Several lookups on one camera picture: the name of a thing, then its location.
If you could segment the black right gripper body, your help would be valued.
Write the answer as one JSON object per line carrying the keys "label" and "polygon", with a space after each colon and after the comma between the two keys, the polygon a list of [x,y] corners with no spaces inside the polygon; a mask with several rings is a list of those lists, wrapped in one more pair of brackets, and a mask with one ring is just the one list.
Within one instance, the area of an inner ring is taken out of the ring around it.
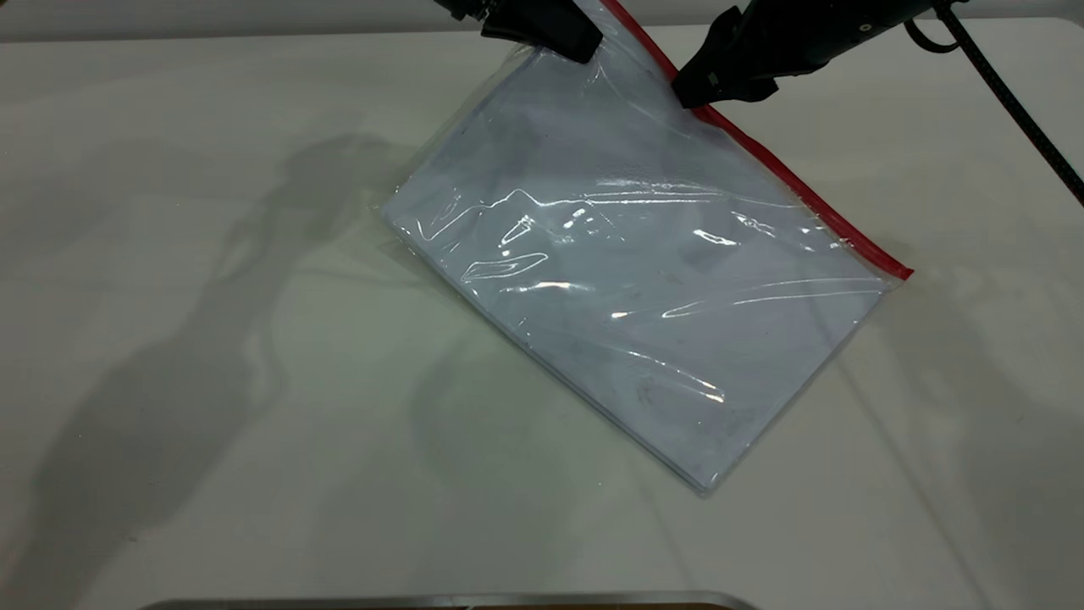
{"label": "black right gripper body", "polygon": [[926,12],[932,1],[751,1],[738,66],[752,77],[806,75]]}

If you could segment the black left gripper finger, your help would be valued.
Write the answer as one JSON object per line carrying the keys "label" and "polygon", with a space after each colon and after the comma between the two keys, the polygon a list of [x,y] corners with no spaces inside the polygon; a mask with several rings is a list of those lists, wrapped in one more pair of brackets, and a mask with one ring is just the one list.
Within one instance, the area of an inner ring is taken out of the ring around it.
{"label": "black left gripper finger", "polygon": [[591,61],[603,40],[575,1],[498,1],[485,16],[481,36],[545,47],[579,64]]}

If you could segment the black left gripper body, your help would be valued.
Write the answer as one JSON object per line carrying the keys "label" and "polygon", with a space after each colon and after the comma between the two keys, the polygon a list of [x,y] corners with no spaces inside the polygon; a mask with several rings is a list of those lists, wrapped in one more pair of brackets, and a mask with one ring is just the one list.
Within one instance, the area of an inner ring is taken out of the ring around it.
{"label": "black left gripper body", "polygon": [[434,3],[442,7],[457,22],[465,20],[465,17],[483,22],[501,4],[496,0],[434,0]]}

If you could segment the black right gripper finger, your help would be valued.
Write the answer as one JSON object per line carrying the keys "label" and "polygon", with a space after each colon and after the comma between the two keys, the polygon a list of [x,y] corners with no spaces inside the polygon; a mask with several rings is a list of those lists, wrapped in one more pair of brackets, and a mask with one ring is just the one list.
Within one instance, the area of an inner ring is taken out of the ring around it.
{"label": "black right gripper finger", "polygon": [[778,92],[773,77],[733,67],[712,72],[680,72],[672,89],[682,108],[702,108],[717,102],[761,102]]}
{"label": "black right gripper finger", "polygon": [[678,72],[678,77],[745,77],[744,13],[730,8],[712,20],[700,49]]}

